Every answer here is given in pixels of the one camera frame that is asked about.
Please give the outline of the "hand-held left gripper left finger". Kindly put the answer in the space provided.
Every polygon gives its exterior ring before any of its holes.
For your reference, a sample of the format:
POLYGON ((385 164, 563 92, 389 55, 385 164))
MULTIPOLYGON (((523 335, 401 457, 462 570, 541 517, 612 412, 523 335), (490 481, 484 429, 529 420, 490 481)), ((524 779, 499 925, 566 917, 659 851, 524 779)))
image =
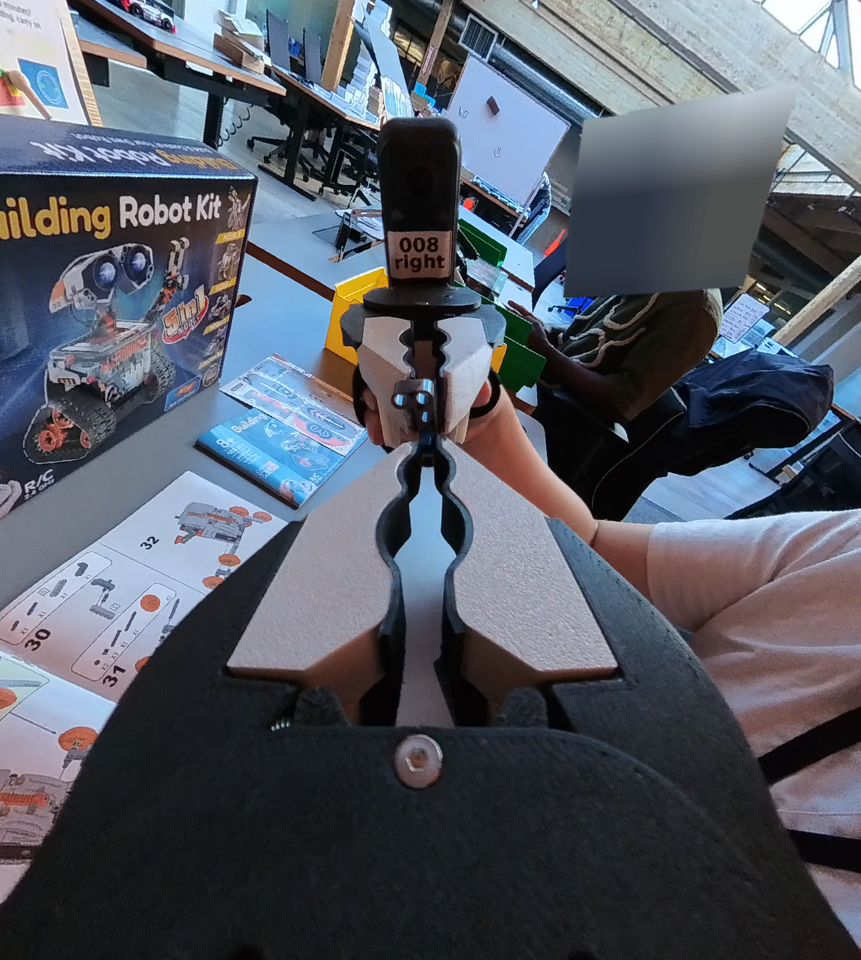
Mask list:
POLYGON ((392 726, 406 617, 396 555, 421 457, 406 442, 308 515, 228 661, 238 676, 326 687, 354 722, 392 726))

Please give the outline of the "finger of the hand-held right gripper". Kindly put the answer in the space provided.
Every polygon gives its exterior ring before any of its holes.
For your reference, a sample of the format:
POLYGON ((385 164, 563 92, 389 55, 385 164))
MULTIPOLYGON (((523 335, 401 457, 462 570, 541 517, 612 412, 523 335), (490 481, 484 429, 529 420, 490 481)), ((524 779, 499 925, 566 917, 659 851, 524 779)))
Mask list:
POLYGON ((435 377, 436 430, 462 445, 471 409, 491 370, 493 347, 481 317, 442 318, 433 328, 442 335, 435 377))
POLYGON ((378 445, 418 443, 425 419, 391 407, 395 384, 417 378, 411 356, 413 326, 404 318, 365 318, 359 346, 359 414, 372 441, 378 445))

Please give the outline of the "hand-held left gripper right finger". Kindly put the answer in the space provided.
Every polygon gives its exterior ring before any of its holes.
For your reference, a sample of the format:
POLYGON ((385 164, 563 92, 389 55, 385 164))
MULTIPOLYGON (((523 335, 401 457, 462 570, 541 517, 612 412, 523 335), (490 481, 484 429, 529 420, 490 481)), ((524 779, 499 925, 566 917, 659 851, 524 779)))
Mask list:
POLYGON ((484 726, 511 690, 611 680, 618 663, 550 521, 448 439, 435 481, 455 556, 435 664, 457 726, 484 726))

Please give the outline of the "person's right forearm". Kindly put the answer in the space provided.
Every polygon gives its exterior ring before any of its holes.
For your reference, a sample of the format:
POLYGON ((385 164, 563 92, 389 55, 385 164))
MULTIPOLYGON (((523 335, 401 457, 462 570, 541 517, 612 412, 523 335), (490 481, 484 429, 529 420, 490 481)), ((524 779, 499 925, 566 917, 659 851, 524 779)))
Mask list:
POLYGON ((581 498, 557 478, 542 498, 540 509, 548 517, 563 522, 639 594, 653 600, 648 578, 653 525, 599 520, 581 498))

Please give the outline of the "grey desk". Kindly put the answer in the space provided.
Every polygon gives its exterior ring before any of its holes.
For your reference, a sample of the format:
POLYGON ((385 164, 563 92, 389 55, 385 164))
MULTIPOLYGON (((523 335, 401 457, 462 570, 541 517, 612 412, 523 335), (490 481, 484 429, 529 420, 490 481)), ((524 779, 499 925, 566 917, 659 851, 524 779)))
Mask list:
MULTIPOLYGON (((224 379, 280 354, 334 389, 350 392, 351 365, 324 349, 331 311, 324 298, 252 255, 243 260, 239 293, 251 301, 234 311, 224 379)), ((241 404, 218 387, 202 391, 0 521, 0 612, 185 472, 293 521, 322 506, 384 457, 366 441, 301 510, 290 509, 197 449, 201 434, 230 419, 239 408, 241 404)), ((423 469, 409 512, 411 537, 396 557, 406 625, 397 724, 451 727, 435 661, 440 654, 444 578, 455 553, 441 534, 441 496, 432 469, 423 469)))

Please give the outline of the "wooden top desk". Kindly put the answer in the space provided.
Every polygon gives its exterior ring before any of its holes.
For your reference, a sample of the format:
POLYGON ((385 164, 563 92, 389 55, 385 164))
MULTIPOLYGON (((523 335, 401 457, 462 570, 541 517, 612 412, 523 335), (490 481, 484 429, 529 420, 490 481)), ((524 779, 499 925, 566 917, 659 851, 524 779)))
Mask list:
POLYGON ((68 6, 102 29, 127 36, 156 76, 205 92, 208 101, 202 138, 211 148, 219 146, 226 101, 264 108, 272 105, 273 98, 286 96, 278 81, 235 65, 181 18, 175 19, 175 31, 168 31, 125 11, 117 2, 71 1, 68 6))

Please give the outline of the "person's right hand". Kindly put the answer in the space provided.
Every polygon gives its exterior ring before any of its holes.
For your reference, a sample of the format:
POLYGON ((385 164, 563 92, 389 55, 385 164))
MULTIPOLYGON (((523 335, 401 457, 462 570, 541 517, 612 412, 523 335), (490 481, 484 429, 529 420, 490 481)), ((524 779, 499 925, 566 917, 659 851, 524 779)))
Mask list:
POLYGON ((472 412, 482 410, 492 398, 496 404, 489 412, 469 419, 461 450, 546 516, 567 520, 574 510, 582 516, 581 499, 541 459, 504 390, 496 394, 486 383, 472 412))

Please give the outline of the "yellow storage bin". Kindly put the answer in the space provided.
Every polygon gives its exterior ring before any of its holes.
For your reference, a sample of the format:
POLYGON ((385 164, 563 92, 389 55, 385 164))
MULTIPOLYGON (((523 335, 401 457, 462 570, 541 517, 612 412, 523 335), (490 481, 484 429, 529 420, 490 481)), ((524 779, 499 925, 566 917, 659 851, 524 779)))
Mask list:
POLYGON ((348 310, 351 311, 351 319, 358 320, 358 314, 361 313, 359 307, 364 303, 365 294, 388 285, 389 277, 384 267, 367 270, 336 284, 325 340, 327 351, 353 365, 357 364, 355 348, 351 343, 344 342, 342 321, 348 310))

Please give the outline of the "green storage bin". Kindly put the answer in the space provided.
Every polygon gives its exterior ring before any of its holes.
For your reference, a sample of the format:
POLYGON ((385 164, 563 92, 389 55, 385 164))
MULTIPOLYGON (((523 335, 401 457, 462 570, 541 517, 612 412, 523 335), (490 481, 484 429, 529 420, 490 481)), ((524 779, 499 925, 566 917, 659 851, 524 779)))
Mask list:
POLYGON ((465 261, 482 260, 496 268, 502 268, 508 254, 507 244, 494 239, 466 218, 457 222, 458 256, 465 261))
POLYGON ((497 370, 502 386, 516 394, 522 387, 531 387, 540 378, 546 363, 545 358, 528 347, 533 324, 511 312, 505 306, 496 306, 505 320, 503 359, 497 370))

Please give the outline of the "whiteboard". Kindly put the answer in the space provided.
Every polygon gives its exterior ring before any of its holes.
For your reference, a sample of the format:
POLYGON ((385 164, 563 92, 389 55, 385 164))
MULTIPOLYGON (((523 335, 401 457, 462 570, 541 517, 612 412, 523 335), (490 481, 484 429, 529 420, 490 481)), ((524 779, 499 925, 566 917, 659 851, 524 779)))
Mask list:
POLYGON ((522 207, 570 126, 473 54, 443 115, 458 130, 463 166, 522 207))

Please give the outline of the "printed sticker sheet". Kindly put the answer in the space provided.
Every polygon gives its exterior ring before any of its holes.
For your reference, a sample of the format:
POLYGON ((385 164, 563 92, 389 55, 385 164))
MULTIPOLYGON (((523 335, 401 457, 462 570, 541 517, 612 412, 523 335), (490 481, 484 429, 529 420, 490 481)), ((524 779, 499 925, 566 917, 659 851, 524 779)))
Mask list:
POLYGON ((260 361, 220 389, 341 456, 367 438, 349 395, 278 354, 260 361))

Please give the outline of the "small blue booklet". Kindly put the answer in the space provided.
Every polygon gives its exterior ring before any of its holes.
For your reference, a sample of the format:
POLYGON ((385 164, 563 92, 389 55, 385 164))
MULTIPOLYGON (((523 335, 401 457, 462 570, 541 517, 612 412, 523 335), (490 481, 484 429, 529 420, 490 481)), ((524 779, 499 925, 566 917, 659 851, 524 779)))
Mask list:
POLYGON ((246 410, 210 428, 196 447, 293 509, 300 508, 344 456, 266 413, 246 410))

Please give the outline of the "open instruction booklet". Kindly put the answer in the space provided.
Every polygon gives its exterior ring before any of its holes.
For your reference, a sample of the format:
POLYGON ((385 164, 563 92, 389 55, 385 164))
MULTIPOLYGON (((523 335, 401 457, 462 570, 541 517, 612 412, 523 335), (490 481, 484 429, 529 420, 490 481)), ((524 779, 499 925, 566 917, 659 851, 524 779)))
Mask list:
POLYGON ((97 736, 194 606, 284 527, 186 472, 0 613, 0 866, 41 846, 97 736))

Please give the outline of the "white t-shirt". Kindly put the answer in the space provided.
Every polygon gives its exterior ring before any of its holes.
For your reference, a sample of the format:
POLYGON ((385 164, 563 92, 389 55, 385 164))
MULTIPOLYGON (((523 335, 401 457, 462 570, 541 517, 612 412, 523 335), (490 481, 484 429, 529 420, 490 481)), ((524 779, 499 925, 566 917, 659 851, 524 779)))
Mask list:
MULTIPOLYGON (((660 524, 646 571, 756 756, 861 707, 861 510, 660 524)), ((861 743, 770 791, 786 828, 861 840, 861 743)), ((861 948, 861 876, 810 870, 861 948)))

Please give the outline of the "white paper notice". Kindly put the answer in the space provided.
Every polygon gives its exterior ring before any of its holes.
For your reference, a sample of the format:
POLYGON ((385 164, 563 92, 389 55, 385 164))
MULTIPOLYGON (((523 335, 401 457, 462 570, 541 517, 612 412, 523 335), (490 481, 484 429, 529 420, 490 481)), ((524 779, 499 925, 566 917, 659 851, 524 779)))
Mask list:
POLYGON ((719 338, 737 343, 761 318, 770 311, 770 306, 749 293, 739 294, 723 310, 719 338))

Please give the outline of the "dark blue jacket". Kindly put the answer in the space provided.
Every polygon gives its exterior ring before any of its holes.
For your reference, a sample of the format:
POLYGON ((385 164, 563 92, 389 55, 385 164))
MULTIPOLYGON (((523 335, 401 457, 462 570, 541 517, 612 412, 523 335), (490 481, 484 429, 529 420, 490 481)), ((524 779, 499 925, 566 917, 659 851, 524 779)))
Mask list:
POLYGON ((669 471, 694 476, 752 450, 802 442, 831 408, 835 372, 749 349, 695 368, 674 389, 687 414, 669 434, 669 471))

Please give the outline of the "robot kit box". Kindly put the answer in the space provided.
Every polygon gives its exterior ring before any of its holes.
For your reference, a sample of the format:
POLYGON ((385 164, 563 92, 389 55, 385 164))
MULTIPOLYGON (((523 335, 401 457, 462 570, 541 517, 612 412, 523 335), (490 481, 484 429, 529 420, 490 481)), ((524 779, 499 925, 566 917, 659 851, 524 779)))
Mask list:
POLYGON ((0 114, 0 520, 217 383, 256 177, 0 114))

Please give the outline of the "toy car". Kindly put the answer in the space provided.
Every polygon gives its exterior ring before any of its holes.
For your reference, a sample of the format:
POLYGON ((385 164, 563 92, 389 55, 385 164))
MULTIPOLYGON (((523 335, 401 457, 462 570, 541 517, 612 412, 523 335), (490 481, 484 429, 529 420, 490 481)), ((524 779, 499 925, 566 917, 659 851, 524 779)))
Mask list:
POLYGON ((173 6, 165 1, 117 1, 134 18, 138 18, 169 34, 176 35, 176 16, 173 6))

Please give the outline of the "colourful printed sign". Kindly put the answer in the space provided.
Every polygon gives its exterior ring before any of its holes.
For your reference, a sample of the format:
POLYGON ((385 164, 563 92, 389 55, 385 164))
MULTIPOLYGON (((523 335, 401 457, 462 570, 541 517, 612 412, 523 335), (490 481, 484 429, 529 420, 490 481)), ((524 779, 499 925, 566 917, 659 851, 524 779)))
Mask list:
POLYGON ((101 126, 65 1, 0 1, 0 114, 101 126))

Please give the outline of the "wooden post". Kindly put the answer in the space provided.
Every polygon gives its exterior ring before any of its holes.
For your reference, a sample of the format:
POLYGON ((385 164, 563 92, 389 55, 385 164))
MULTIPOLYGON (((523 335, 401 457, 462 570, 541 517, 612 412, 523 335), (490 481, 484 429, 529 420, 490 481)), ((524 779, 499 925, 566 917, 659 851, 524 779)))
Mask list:
POLYGON ((771 340, 781 346, 789 346, 815 325, 859 282, 861 282, 861 253, 780 330, 774 331, 771 334, 771 340))

